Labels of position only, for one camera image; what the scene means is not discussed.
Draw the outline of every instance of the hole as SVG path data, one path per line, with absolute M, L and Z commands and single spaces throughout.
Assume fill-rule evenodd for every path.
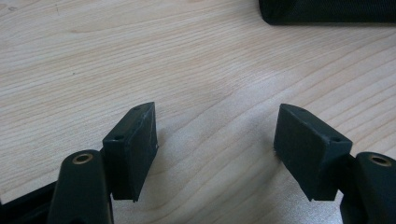
M 92 160 L 92 158 L 93 158 L 93 155 L 91 153 L 80 154 L 73 159 L 73 163 L 76 165 L 80 165 L 87 161 Z
M 114 137 L 114 140 L 121 140 L 123 138 L 123 135 L 116 135 Z
M 382 157 L 378 157 L 378 156 L 374 156 L 374 155 L 370 156 L 370 160 L 373 163 L 378 164 L 378 165 L 382 165 L 382 166 L 391 166 L 392 165 L 392 163 L 388 159 L 382 158 Z
M 86 222 L 84 220 L 82 220 L 82 218 L 79 218 L 79 217 L 71 220 L 69 223 L 70 224 L 86 224 Z
M 331 137 L 330 140 L 332 140 L 333 142 L 341 142 L 341 138 L 339 137 Z

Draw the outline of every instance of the small screw hole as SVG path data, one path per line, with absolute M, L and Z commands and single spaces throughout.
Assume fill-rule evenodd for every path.
M 116 135 L 114 137 L 114 140 L 121 140 L 123 138 L 123 135 Z
M 80 154 L 73 159 L 73 163 L 76 165 L 80 165 L 80 164 L 83 164 L 85 162 L 92 160 L 92 158 L 93 158 L 93 155 L 91 153 Z
M 392 164 L 390 163 L 390 161 L 388 159 L 382 158 L 382 157 L 378 157 L 378 156 L 371 156 L 370 160 L 378 165 L 382 165 L 382 166 L 391 166 Z
M 341 138 L 339 137 L 331 137 L 330 140 L 332 140 L 333 142 L 341 142 Z

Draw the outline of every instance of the light wood surface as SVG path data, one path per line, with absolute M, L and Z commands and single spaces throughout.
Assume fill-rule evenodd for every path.
M 57 178 L 129 108 L 160 149 L 116 223 L 341 223 L 275 157 L 281 103 L 396 158 L 396 29 L 269 26 L 257 0 L 0 1 L 0 195 Z

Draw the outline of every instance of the wooden table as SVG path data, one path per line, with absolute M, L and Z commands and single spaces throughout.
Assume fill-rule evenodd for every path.
M 129 108 L 160 149 L 116 223 L 341 223 L 275 157 L 281 103 L 396 158 L 396 30 L 270 26 L 257 0 L 0 1 L 0 195 L 57 178 Z

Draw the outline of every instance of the black object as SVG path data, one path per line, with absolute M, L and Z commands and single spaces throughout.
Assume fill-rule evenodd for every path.
M 62 162 L 47 223 L 112 223 L 110 202 L 101 153 L 76 152 Z
M 344 223 L 396 223 L 396 161 L 362 152 L 313 114 L 281 105 L 274 148 L 309 200 L 333 201 L 344 193 Z
M 270 24 L 305 22 L 396 22 L 394 0 L 259 0 Z
M 58 182 L 0 204 L 0 223 L 113 223 L 109 195 L 137 201 L 156 156 L 154 103 L 131 109 L 103 143 L 67 157 Z

